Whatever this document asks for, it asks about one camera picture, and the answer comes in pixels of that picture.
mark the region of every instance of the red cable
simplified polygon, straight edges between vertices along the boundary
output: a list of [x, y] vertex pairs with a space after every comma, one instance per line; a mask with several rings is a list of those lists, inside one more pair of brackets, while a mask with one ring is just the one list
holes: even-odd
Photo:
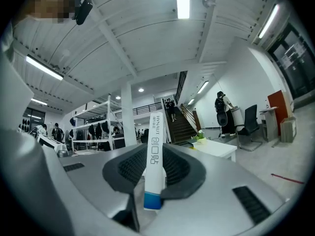
[[289, 179], [289, 178], [286, 178], [286, 177], [282, 177], [282, 176], [280, 176], [280, 175], [276, 175], [276, 174], [273, 174], [273, 173], [271, 173], [271, 175], [272, 175], [272, 176], [275, 176], [275, 177], [280, 177], [280, 178], [282, 178], [282, 179], [285, 179], [285, 180], [288, 180], [288, 181], [291, 181], [291, 182], [304, 184], [304, 182], [300, 182], [300, 181], [298, 181], [298, 180], [293, 180], [293, 179]]

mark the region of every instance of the black vent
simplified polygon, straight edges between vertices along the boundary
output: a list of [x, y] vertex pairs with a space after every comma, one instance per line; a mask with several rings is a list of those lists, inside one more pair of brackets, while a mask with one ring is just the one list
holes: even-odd
[[270, 216], [267, 208], [246, 186], [235, 188], [233, 192], [255, 224]]
[[84, 167], [82, 163], [75, 163], [75, 164], [64, 166], [63, 168], [65, 172], [68, 172], [68, 171], [74, 171], [74, 170], [80, 169], [82, 167]]
[[167, 186], [182, 181], [190, 171], [190, 165], [187, 160], [165, 147], [163, 147], [163, 168], [166, 172]]
[[147, 147], [128, 157], [118, 165], [119, 174], [134, 186], [139, 182], [147, 165]]

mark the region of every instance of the fluorescent light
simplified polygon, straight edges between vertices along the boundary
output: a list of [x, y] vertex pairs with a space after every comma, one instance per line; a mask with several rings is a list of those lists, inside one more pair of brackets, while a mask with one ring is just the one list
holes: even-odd
[[37, 103], [39, 103], [39, 104], [43, 104], [43, 105], [47, 106], [47, 103], [46, 103], [46, 102], [42, 102], [42, 101], [36, 100], [36, 99], [31, 99], [31, 100], [34, 101], [34, 102], [37, 102]]
[[191, 103], [193, 103], [195, 99], [191, 99], [190, 102], [188, 103], [188, 105], [190, 105]]
[[209, 83], [209, 81], [205, 81], [205, 83], [202, 85], [201, 89], [199, 89], [198, 93], [201, 93], [204, 88], [207, 86], [207, 84]]
[[58, 73], [54, 72], [53, 70], [49, 69], [48, 67], [45, 67], [44, 65], [39, 63], [37, 60], [35, 60], [31, 56], [27, 55], [26, 56], [26, 61], [28, 63], [32, 64], [33, 66], [37, 67], [38, 69], [42, 70], [43, 72], [48, 73], [49, 75], [55, 77], [56, 79], [58, 79], [60, 81], [63, 80], [62, 76], [60, 76]]
[[28, 116], [36, 118], [36, 119], [41, 119], [41, 117], [37, 117], [37, 116], [31, 116], [31, 115], [28, 115]]
[[266, 33], [266, 31], [268, 30], [268, 28], [270, 27], [272, 21], [274, 20], [277, 12], [279, 10], [279, 5], [276, 4], [276, 6], [273, 8], [270, 17], [267, 20], [267, 23], [265, 24], [264, 28], [262, 29], [262, 31], [260, 32], [260, 34], [258, 35], [259, 38], [262, 38], [264, 36], [264, 34]]
[[190, 0], [177, 0], [178, 19], [188, 19], [190, 17]]

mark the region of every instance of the door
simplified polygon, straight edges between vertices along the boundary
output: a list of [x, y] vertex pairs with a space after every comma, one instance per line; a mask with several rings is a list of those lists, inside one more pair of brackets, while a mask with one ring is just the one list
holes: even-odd
[[315, 89], [315, 57], [291, 24], [286, 26], [268, 52], [283, 73], [293, 99]]

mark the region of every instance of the display rack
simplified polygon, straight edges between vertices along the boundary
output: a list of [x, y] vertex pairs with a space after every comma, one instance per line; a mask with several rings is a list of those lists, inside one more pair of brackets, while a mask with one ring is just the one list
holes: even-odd
[[73, 127], [73, 130], [83, 130], [83, 131], [87, 131], [89, 129], [89, 127], [91, 125], [94, 126], [94, 128], [96, 128], [96, 126], [99, 123], [104, 123], [107, 121], [107, 125], [108, 125], [108, 138], [102, 138], [102, 139], [98, 139], [98, 140], [72, 140], [72, 148], [74, 148], [73, 143], [104, 143], [104, 142], [109, 142], [109, 146], [111, 148], [111, 150], [113, 150], [113, 141], [114, 140], [120, 140], [120, 139], [124, 139], [124, 137], [120, 137], [120, 138], [113, 138], [112, 134], [111, 134], [111, 125], [119, 125], [120, 127], [122, 127], [122, 124], [115, 118], [115, 120], [111, 120], [110, 119], [110, 114], [113, 114], [113, 111], [116, 110], [120, 110], [121, 106], [118, 105], [116, 102], [112, 101], [110, 99], [110, 94], [108, 95], [108, 100], [106, 102], [103, 102], [95, 107], [89, 108], [87, 110], [83, 110], [82, 112], [74, 115], [74, 118], [81, 118], [84, 120], [87, 119], [92, 119], [95, 117], [99, 117], [103, 114], [107, 114], [107, 118], [104, 120], [100, 120], [100, 121], [95, 121], [95, 122], [91, 122], [91, 123], [87, 123], [78, 127]]

